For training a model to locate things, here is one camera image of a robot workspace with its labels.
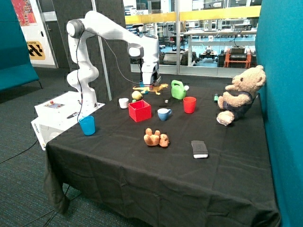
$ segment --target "gray carpet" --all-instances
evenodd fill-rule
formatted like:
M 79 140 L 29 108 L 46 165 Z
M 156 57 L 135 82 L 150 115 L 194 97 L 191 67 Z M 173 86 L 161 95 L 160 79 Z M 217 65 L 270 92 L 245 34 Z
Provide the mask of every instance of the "gray carpet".
M 1 227 L 43 227 L 51 217 L 53 208 L 48 204 L 42 190 L 45 153 L 36 143 L 36 136 L 30 122 L 37 117 L 34 106 L 74 91 L 66 81 L 65 69 L 36 69 L 42 86 L 37 81 L 0 92 L 0 226 Z M 190 86 L 211 87 L 218 79 L 163 75 L 162 82 L 181 79 Z M 70 188 L 67 196 L 72 199 L 65 215 L 57 214 L 48 226 L 52 227 L 147 227 L 148 224 L 131 218 L 124 218 L 104 204 L 97 204 Z

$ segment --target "blue mug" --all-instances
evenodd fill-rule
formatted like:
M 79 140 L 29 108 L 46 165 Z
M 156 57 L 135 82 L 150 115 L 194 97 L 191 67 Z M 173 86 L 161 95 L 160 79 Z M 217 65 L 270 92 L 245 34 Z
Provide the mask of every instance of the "blue mug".
M 158 110 L 158 116 L 161 121 L 166 121 L 171 114 L 171 109 L 162 108 Z

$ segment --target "toy lizard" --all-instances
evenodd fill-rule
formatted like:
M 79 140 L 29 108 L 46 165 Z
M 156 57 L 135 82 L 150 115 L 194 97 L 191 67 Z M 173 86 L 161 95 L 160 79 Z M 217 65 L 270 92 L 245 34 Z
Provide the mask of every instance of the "toy lizard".
M 161 95 L 159 91 L 161 91 L 163 88 L 166 88 L 168 86 L 169 86 L 168 84 L 160 84 L 157 87 L 133 87 L 133 90 L 141 90 L 141 94 L 144 94 L 146 91 L 153 91 L 157 95 Z

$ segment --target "glass wall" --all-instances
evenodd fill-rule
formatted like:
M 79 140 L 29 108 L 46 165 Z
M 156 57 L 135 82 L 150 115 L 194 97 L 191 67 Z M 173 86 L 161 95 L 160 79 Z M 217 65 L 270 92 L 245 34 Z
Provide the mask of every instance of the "glass wall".
M 131 32 L 158 37 L 160 73 L 233 77 L 256 66 L 261 2 L 124 0 L 125 21 Z

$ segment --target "red box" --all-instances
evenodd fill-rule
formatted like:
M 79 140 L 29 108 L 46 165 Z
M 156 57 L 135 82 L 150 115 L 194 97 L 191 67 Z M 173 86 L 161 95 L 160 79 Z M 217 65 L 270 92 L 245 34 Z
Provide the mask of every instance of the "red box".
M 152 107 L 144 100 L 129 103 L 128 112 L 135 122 L 144 121 L 152 117 Z

